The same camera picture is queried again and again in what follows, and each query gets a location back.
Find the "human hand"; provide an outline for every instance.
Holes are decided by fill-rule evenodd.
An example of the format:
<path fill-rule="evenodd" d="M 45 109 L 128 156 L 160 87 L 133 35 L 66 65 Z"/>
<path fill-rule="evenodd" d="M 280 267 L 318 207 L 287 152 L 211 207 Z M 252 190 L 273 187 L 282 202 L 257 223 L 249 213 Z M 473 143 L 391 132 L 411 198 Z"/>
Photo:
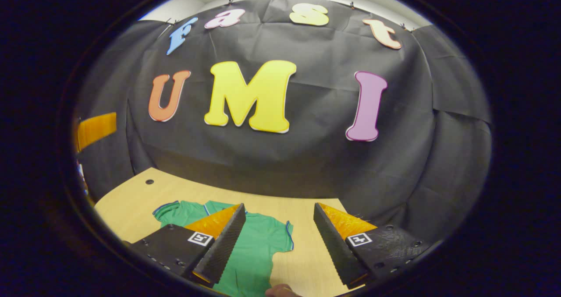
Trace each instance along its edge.
<path fill-rule="evenodd" d="M 301 297 L 288 284 L 278 284 L 265 291 L 266 297 Z"/>

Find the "green t-shirt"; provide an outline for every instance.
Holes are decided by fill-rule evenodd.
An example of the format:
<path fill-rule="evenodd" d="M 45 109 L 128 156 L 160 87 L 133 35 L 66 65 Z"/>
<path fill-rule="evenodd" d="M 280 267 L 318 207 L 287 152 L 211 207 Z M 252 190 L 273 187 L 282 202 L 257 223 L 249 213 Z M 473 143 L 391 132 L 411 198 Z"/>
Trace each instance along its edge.
<path fill-rule="evenodd" d="M 173 223 L 186 226 L 233 205 L 209 201 L 204 205 L 185 201 L 160 206 L 153 212 L 162 227 Z M 213 289 L 232 297 L 263 297 L 271 288 L 273 255 L 294 249 L 292 225 L 273 217 L 246 211 L 246 222 L 226 264 L 220 282 Z"/>

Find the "blue trim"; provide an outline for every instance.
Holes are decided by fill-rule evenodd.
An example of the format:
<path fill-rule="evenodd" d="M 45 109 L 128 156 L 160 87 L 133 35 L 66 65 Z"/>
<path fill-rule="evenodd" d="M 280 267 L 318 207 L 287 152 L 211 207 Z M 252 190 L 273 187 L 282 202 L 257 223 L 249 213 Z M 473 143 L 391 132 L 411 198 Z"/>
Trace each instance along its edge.
<path fill-rule="evenodd" d="M 158 207 L 157 209 L 155 209 L 155 210 L 152 212 L 152 215 L 155 215 L 156 212 L 157 212 L 159 209 L 161 209 L 162 207 L 167 206 L 167 205 L 171 205 L 171 204 L 174 204 L 174 203 L 178 203 L 178 202 L 179 202 L 179 201 L 174 201 L 174 202 L 171 202 L 171 203 L 166 203 L 166 204 L 164 204 L 164 205 L 161 205 L 160 207 Z"/>
<path fill-rule="evenodd" d="M 288 231 L 288 225 L 289 224 L 290 224 L 290 221 L 287 220 L 286 221 L 286 233 L 288 233 L 288 237 L 290 238 L 290 242 L 292 243 L 292 248 L 290 249 L 290 251 L 292 251 L 292 250 L 294 250 L 294 240 L 292 239 L 292 235 Z"/>

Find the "wooden table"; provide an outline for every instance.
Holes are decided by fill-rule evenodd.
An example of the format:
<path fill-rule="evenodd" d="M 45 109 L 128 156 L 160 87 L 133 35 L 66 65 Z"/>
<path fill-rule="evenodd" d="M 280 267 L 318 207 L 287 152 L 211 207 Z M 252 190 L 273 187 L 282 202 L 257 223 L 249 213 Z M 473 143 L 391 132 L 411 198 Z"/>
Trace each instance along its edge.
<path fill-rule="evenodd" d="M 146 184 L 148 179 L 154 183 Z M 247 194 L 181 179 L 151 168 L 109 192 L 96 203 L 95 209 L 121 240 L 133 243 L 160 229 L 160 222 L 152 211 L 174 201 L 244 203 L 249 212 L 271 216 L 282 223 L 289 220 L 294 225 L 295 249 L 273 255 L 271 285 L 288 283 L 304 297 L 335 296 L 349 291 L 341 283 L 313 219 L 316 202 L 345 211 L 338 199 Z"/>

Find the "yellow letter m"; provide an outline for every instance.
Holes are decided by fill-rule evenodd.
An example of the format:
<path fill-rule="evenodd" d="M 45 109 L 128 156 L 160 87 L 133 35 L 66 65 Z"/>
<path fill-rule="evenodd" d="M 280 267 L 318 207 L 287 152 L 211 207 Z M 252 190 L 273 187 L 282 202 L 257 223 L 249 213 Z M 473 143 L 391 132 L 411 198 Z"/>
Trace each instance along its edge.
<path fill-rule="evenodd" d="M 257 102 L 255 114 L 249 119 L 251 128 L 272 133 L 288 131 L 284 101 L 288 79 L 296 73 L 294 63 L 282 60 L 265 62 L 247 85 L 234 61 L 219 62 L 210 68 L 210 73 L 214 75 L 214 85 L 205 123 L 219 127 L 228 123 L 228 116 L 224 113 L 226 100 L 234 124 L 240 127 Z"/>

